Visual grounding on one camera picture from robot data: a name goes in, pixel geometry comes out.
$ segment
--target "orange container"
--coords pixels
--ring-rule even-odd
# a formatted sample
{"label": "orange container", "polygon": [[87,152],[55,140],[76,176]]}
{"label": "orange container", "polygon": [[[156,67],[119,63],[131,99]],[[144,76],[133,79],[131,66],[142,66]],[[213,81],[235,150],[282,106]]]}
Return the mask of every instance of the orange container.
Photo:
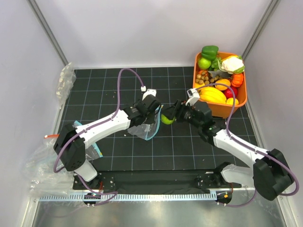
{"label": "orange container", "polygon": [[[222,59],[227,58],[228,56],[235,55],[233,53],[225,53],[225,52],[218,52],[217,57],[221,57]],[[200,68],[197,64],[198,60],[201,58],[201,53],[198,53],[196,55],[195,59],[195,67],[194,67],[194,78],[193,78],[193,87],[195,85],[195,79],[200,71]],[[238,87],[238,96],[237,99],[239,101],[239,105],[235,106],[235,109],[233,112],[235,112],[239,107],[243,106],[246,101],[247,101],[247,92],[246,92],[246,79],[245,79],[245,72],[243,72],[244,75],[244,80],[243,84]],[[229,114],[232,111],[232,106],[231,105],[226,105],[226,104],[218,104],[218,103],[210,103],[207,102],[209,108],[212,110],[212,115],[216,117],[222,117],[222,118],[227,118]]]}

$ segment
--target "white wall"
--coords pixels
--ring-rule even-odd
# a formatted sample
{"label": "white wall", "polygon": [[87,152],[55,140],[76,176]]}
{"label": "white wall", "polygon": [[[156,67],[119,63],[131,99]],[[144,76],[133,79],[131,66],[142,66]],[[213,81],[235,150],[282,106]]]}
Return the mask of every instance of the white wall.
{"label": "white wall", "polygon": [[[284,153],[301,184],[302,12],[302,0],[281,1],[245,61],[248,97],[264,143],[267,148],[277,148]],[[290,202],[295,204],[297,217],[301,215],[302,218],[303,190],[291,198]]]}
{"label": "white wall", "polygon": [[0,226],[18,225],[28,199],[25,157],[51,133],[63,64],[25,0],[0,7]]}
{"label": "white wall", "polygon": [[79,68],[193,65],[204,45],[242,54],[270,0],[37,0]]}

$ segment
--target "red apple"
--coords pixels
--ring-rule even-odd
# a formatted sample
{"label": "red apple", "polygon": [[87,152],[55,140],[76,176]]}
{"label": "red apple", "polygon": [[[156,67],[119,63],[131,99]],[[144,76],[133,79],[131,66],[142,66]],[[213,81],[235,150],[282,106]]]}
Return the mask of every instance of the red apple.
{"label": "red apple", "polygon": [[[232,90],[234,91],[234,93],[235,93],[235,95],[237,97],[237,95],[238,95],[237,88],[235,88],[233,86],[231,86],[231,88],[232,88]],[[225,96],[226,96],[227,99],[232,98],[232,91],[230,91],[229,89],[226,89],[223,93],[225,94]]]}

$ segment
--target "banana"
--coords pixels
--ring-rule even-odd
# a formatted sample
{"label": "banana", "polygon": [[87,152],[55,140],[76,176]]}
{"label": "banana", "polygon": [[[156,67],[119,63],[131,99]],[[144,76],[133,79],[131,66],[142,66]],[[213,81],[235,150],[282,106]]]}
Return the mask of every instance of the banana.
{"label": "banana", "polygon": [[217,97],[213,97],[210,95],[200,95],[200,98],[203,101],[211,102],[211,103],[220,103],[220,104],[225,104],[225,102],[222,99],[219,99]]}
{"label": "banana", "polygon": [[218,97],[226,102],[226,96],[223,94],[222,91],[219,91],[218,89],[216,89],[214,87],[204,87],[201,89],[200,94],[204,95],[206,92],[214,92],[215,97]]}

